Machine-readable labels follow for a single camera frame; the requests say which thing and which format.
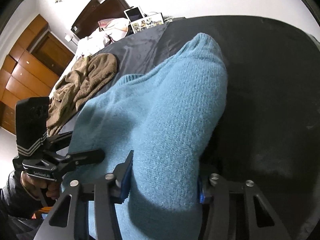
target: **human hand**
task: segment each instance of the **human hand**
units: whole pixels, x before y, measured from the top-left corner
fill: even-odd
[[[25,171],[21,172],[21,184],[35,198],[40,197],[36,188],[48,188],[46,195],[53,200],[57,199],[60,196],[61,183],[29,176]]]

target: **person's arm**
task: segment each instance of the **person's arm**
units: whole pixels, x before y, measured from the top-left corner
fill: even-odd
[[[34,179],[24,172],[10,173],[6,186],[0,189],[0,210],[13,217],[29,219],[42,208],[36,192],[37,187],[46,188],[47,183],[42,179]],[[52,199],[59,197],[59,184],[48,185],[47,196]]]

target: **wooden wardrobe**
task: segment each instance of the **wooden wardrobe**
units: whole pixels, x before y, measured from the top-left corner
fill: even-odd
[[[73,58],[38,15],[18,38],[0,69],[0,126],[15,134],[15,106],[46,97]]]

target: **blue object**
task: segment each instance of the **blue object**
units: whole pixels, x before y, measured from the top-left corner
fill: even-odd
[[[149,73],[123,76],[85,104],[69,152],[101,148],[106,158],[68,173],[63,184],[92,182],[133,149],[131,191],[116,204],[123,239],[197,239],[199,157],[224,111],[226,93],[220,47],[199,33]],[[89,227],[95,237],[93,205]]]

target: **black jacket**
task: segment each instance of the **black jacket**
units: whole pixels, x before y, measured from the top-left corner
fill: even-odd
[[[0,240],[32,240],[42,223],[31,219],[42,205],[25,191],[20,174],[11,172],[7,185],[0,189]]]

